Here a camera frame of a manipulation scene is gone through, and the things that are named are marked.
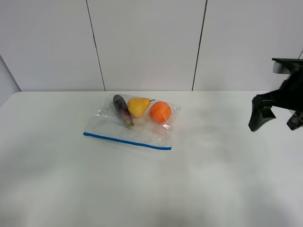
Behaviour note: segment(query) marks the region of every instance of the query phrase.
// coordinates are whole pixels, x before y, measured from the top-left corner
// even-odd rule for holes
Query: blue zipper seal
[[[157,146],[152,146],[152,145],[148,145],[145,143],[135,143],[135,142],[131,142],[128,140],[120,140],[120,139],[107,137],[107,136],[99,136],[99,135],[91,134],[88,132],[84,132],[83,135],[92,136],[92,137],[96,137],[96,138],[100,138],[100,139],[112,140],[112,141],[116,141],[116,142],[120,142],[120,143],[128,143],[128,144],[132,144],[132,145],[136,145],[136,146],[142,146],[142,147],[153,148],[153,149],[158,149],[158,150],[171,150],[171,147],[157,147]]]

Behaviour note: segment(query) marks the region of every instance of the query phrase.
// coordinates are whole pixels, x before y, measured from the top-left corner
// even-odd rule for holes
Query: white wall
[[[209,0],[194,90],[274,90],[303,49],[302,0]]]
[[[20,91],[0,56],[0,106],[15,92]]]
[[[1,0],[0,53],[22,91],[102,91],[85,0]]]
[[[205,0],[88,0],[106,90],[191,90]]]

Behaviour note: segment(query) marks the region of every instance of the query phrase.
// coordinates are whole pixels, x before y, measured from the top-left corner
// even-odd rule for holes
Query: purple eggplant
[[[128,111],[127,104],[121,95],[115,95],[113,104],[118,111],[120,117],[125,121],[127,126],[134,126],[134,122],[130,112]]]

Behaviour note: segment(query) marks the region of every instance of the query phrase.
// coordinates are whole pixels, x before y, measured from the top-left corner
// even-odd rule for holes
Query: pear
[[[145,110],[150,106],[151,100],[148,98],[131,98],[127,103],[128,111],[134,117],[142,117]]]

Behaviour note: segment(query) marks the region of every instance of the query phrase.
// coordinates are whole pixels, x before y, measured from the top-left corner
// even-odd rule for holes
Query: plastic bag
[[[89,120],[84,135],[160,150],[171,149],[173,124],[181,107],[167,103],[171,109],[171,117],[163,123],[156,123],[151,119],[150,108],[159,100],[149,98],[152,101],[144,115],[139,118],[132,116],[134,126],[130,127],[115,109],[114,96],[115,94],[110,94],[105,100],[104,107]],[[121,96],[126,103],[137,97]]]

